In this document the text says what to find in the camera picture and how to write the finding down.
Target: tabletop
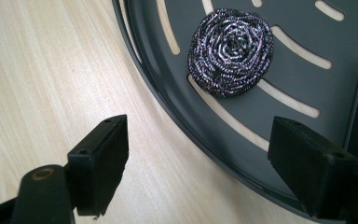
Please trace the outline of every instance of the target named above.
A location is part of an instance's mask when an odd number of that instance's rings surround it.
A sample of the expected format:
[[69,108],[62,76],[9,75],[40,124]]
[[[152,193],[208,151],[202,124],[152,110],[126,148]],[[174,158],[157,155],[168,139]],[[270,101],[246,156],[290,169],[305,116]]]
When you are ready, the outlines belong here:
[[65,165],[100,121],[128,115],[130,158],[104,217],[76,223],[312,223],[199,150],[132,62],[110,0],[0,1],[0,203]]

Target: slotted tray bottom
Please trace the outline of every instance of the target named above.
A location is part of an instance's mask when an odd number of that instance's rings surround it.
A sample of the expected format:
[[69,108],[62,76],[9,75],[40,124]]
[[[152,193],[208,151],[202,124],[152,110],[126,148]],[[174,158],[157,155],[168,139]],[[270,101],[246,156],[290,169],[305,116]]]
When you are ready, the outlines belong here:
[[[166,1],[172,31],[180,48],[172,54],[156,1],[128,0],[114,8],[130,54],[149,89],[175,123],[216,163],[242,183],[273,202],[307,217],[293,192],[267,159],[267,152],[234,131],[200,98],[187,80],[187,53],[192,35],[206,16],[202,2]],[[346,146],[352,106],[358,88],[358,1],[325,1],[344,13],[335,21],[315,7],[315,1],[213,0],[213,8],[255,12],[278,25],[298,44],[331,61],[324,69],[288,49],[276,37],[274,60],[265,79],[272,86],[320,111],[311,118],[271,97],[259,87],[242,96],[217,102],[249,129],[269,140],[274,116],[306,124],[339,146]],[[122,11],[127,14],[127,30]]]

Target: wood grain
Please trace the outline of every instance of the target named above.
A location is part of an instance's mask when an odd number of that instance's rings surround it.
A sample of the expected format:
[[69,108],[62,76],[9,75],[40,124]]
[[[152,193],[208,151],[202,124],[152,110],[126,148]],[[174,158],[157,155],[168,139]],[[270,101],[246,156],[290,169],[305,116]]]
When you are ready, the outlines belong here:
[[0,203],[119,114],[131,154],[98,223],[310,223],[222,171],[176,127],[132,63],[110,0],[0,1]]

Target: wooden table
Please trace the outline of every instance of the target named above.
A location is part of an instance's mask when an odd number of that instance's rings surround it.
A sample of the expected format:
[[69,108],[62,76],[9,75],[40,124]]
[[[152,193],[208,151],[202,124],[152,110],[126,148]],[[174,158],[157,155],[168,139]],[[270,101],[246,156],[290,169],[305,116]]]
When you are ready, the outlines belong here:
[[28,171],[66,164],[119,114],[131,154],[98,223],[310,223],[224,172],[172,122],[135,68],[110,0],[0,1],[0,203]]

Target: curved slot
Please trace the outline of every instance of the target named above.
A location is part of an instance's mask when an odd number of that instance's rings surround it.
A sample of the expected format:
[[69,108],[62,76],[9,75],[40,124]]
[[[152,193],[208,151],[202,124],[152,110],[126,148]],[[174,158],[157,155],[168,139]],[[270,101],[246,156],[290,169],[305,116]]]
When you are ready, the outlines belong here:
[[126,6],[124,4],[124,0],[120,0],[119,4],[120,4],[120,9],[121,9],[121,15],[123,16],[123,20],[124,20],[124,25],[126,26],[126,33],[130,38],[132,49],[135,52],[135,56],[136,56],[136,58],[138,58],[138,61],[140,63],[142,63],[141,57],[139,56],[139,53],[138,53],[138,49],[136,48],[133,38],[132,38],[131,29],[130,29],[130,26],[129,26],[128,20],[127,20]]
[[306,105],[306,104],[298,101],[297,99],[291,97],[290,95],[284,93],[283,91],[280,91],[276,87],[269,84],[264,78],[262,78],[260,80],[260,82],[257,84],[257,86],[261,90],[265,91],[270,96],[272,96],[273,98],[278,100],[279,102],[293,108],[294,110],[296,110],[302,114],[310,116],[311,118],[314,118],[314,119],[317,119],[321,115],[321,112],[318,109],[316,109],[310,105]]
[[292,52],[300,56],[301,58],[307,60],[310,63],[313,63],[317,66],[320,66],[324,69],[330,69],[332,67],[332,63],[322,58],[319,55],[303,48],[300,46],[294,39],[292,39],[289,35],[287,35],[279,26],[272,26],[272,33]]
[[212,0],[201,0],[202,5],[204,6],[205,14],[208,15],[213,11]]
[[328,5],[325,1],[318,0],[315,2],[315,6],[333,20],[343,21],[345,19],[344,13]]
[[263,6],[263,1],[262,0],[252,0],[252,3],[254,4],[255,7]]
[[161,22],[162,30],[164,31],[165,38],[170,46],[171,52],[174,55],[179,54],[180,48],[173,34],[170,18],[168,17],[167,8],[165,7],[165,0],[156,0],[158,8],[158,16]]
[[193,80],[191,76],[187,76],[188,81],[194,90],[199,94],[202,100],[213,110],[213,112],[220,117],[228,126],[230,126],[237,133],[242,135],[244,138],[248,139],[251,143],[255,144],[258,147],[268,151],[269,150],[269,141],[267,141],[262,136],[258,135],[254,131],[250,130],[248,127],[243,125],[237,119],[235,119],[228,111],[225,110],[211,95],[203,91],[197,83]]

